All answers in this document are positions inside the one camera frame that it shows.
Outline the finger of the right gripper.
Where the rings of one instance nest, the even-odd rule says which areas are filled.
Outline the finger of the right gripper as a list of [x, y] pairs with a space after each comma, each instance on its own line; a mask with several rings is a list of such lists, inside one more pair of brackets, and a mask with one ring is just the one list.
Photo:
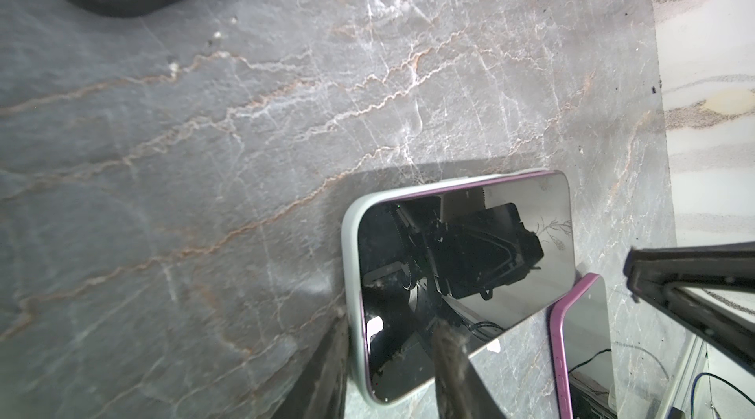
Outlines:
[[747, 372], [754, 370], [754, 244], [629, 250], [627, 288]]

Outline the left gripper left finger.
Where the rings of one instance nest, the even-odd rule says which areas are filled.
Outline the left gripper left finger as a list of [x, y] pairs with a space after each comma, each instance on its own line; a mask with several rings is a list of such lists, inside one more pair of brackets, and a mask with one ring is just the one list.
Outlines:
[[273, 418], [336, 419], [345, 414], [350, 336], [345, 316], [335, 318]]

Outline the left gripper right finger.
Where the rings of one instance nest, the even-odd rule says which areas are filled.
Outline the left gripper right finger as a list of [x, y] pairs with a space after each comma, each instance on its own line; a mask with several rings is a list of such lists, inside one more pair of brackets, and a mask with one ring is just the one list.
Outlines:
[[436, 325], [432, 353], [440, 419], [506, 418], [470, 362], [464, 336], [450, 324]]

